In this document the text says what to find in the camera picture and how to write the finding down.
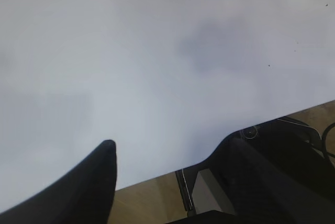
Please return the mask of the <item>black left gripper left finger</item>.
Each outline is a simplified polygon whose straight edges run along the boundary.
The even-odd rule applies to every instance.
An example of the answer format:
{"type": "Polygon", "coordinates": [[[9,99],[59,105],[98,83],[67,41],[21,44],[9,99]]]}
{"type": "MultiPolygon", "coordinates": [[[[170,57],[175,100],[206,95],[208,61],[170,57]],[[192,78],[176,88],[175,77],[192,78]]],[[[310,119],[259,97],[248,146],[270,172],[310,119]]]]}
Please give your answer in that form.
{"type": "Polygon", "coordinates": [[[107,223],[116,180],[116,144],[105,140],[55,183],[1,213],[1,223],[107,223]]]}

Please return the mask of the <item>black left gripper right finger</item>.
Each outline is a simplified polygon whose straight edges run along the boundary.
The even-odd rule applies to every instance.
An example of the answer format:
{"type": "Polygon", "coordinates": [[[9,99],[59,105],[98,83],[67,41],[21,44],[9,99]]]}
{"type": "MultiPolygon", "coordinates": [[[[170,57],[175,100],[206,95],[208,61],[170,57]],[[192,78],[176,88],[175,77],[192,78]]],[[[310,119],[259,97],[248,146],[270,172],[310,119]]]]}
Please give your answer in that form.
{"type": "Polygon", "coordinates": [[[334,223],[334,168],[293,132],[230,134],[206,162],[243,223],[334,223]]]}

